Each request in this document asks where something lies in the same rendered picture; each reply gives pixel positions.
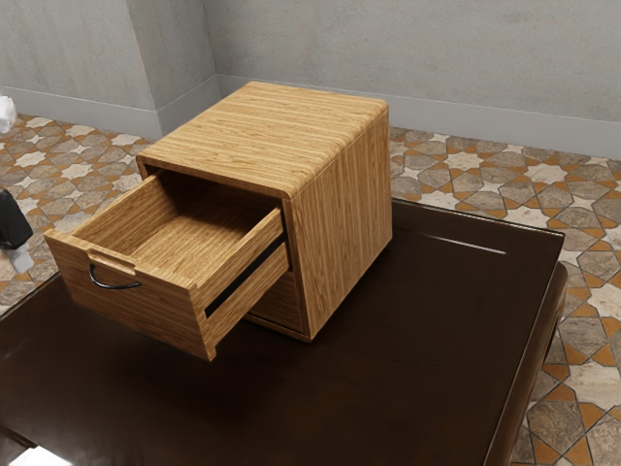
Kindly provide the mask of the wooden cabinet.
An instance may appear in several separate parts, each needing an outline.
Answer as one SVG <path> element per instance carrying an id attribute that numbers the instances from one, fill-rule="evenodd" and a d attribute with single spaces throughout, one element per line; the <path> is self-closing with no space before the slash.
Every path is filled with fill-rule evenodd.
<path id="1" fill-rule="evenodd" d="M 291 269 L 252 309 L 310 341 L 392 236 L 389 112 L 381 100 L 248 83 L 138 157 L 276 198 Z"/>

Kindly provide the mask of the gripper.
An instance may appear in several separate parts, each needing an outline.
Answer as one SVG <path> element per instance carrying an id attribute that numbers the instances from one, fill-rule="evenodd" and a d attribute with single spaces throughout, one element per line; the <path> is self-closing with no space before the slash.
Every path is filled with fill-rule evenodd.
<path id="1" fill-rule="evenodd" d="M 0 248 L 8 250 L 8 258 L 18 274 L 34 266 L 26 243 L 32 235 L 33 229 L 13 195 L 7 189 L 0 190 Z"/>

